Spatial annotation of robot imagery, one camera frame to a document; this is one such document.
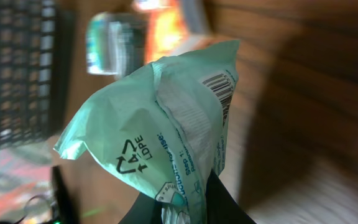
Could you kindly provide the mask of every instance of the cable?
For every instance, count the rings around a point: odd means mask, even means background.
[[[52,204],[50,203],[50,201],[44,195],[35,195],[25,203],[24,208],[23,208],[24,216],[21,219],[19,219],[19,221],[16,221],[16,222],[0,221],[0,224],[20,224],[20,222],[23,221],[29,215],[30,202],[32,200],[36,199],[36,198],[42,199],[44,202],[46,202],[48,204],[48,206],[49,206],[49,208],[50,208],[50,210],[52,212],[52,217],[53,217],[49,221],[39,223],[39,224],[52,224],[52,223],[54,223],[57,220],[57,218],[53,214],[55,212],[55,210],[53,209]]]

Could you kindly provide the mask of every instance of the metal grid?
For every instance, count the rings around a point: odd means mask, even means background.
[[[51,0],[0,0],[0,149],[47,133],[55,10]]]

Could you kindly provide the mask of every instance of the mint green plastic packaging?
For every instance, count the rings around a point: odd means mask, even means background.
[[[108,172],[164,202],[164,223],[206,223],[206,182],[224,169],[237,40],[163,57],[97,91],[55,150],[86,150]]]

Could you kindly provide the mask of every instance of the orange object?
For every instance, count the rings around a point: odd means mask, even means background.
[[[145,63],[170,55],[188,36],[189,32],[180,5],[170,1],[170,7],[152,11],[145,50]]]

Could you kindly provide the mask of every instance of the recycling symbol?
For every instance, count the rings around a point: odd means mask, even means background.
[[[130,145],[132,147],[132,152],[131,152],[132,157],[129,160],[125,159],[125,157],[124,157],[126,155],[128,145]],[[124,148],[122,149],[122,152],[121,152],[121,154],[123,156],[120,156],[120,157],[117,158],[118,159],[118,165],[117,165],[117,172],[118,173],[120,173],[120,174],[130,174],[130,173],[136,172],[136,170],[139,170],[141,173],[143,173],[143,170],[147,168],[147,165],[142,165],[142,164],[139,163],[137,169],[121,170],[121,165],[122,165],[123,162],[127,162],[128,164],[133,164],[135,162],[139,162],[139,159],[137,158],[137,156],[140,157],[140,155],[138,153],[136,153],[136,149],[137,149],[137,147],[135,147],[133,145],[132,141],[127,139],[127,141],[125,142]]]

